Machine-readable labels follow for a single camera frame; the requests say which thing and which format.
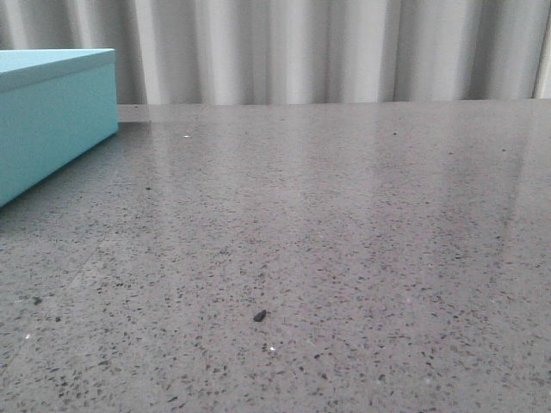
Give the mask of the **light blue storage box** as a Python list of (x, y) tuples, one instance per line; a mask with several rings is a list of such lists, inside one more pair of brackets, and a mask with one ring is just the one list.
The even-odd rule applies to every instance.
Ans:
[(118, 130), (113, 48), (1, 52), (1, 203)]

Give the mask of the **small black debris piece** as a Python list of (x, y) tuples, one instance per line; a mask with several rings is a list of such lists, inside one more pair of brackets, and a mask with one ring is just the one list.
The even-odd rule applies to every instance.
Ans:
[(262, 322), (266, 315), (267, 315), (267, 311), (266, 310), (261, 310), (259, 313), (257, 313), (254, 317), (253, 317), (253, 321), (254, 322)]

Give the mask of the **grey pleated curtain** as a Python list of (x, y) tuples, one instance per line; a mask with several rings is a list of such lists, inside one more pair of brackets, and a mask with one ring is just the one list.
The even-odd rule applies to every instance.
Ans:
[(4, 1), (4, 49), (109, 47), (121, 103), (547, 99), (547, 1)]

